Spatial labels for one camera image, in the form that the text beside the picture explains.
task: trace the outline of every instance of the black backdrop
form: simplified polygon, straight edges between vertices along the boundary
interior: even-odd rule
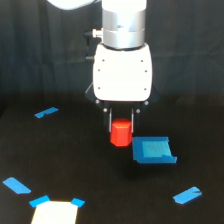
[[[167,102],[224,104],[223,13],[223,0],[148,1],[153,82]],[[92,79],[83,33],[101,26],[101,3],[62,11],[46,0],[1,0],[1,99],[79,99]]]

